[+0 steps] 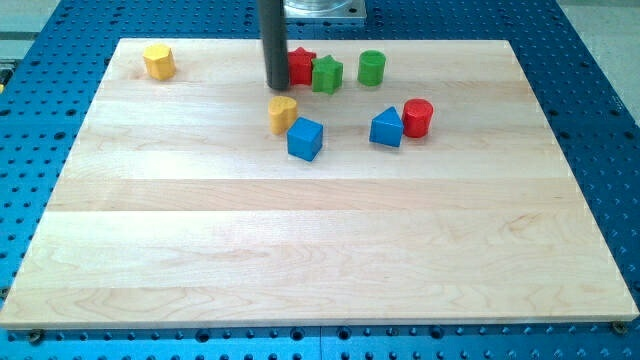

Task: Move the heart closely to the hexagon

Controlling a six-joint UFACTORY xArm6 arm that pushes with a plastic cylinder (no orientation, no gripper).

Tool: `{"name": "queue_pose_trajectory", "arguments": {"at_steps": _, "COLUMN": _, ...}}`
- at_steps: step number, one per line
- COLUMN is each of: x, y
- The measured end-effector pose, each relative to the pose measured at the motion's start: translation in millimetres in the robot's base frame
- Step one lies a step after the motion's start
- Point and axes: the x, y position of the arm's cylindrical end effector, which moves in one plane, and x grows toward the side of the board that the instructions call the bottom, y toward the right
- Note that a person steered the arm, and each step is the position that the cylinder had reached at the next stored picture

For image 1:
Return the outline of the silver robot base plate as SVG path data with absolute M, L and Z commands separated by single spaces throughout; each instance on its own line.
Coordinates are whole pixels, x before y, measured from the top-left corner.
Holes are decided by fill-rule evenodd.
M 364 21 L 365 0 L 285 0 L 284 9 L 292 21 Z

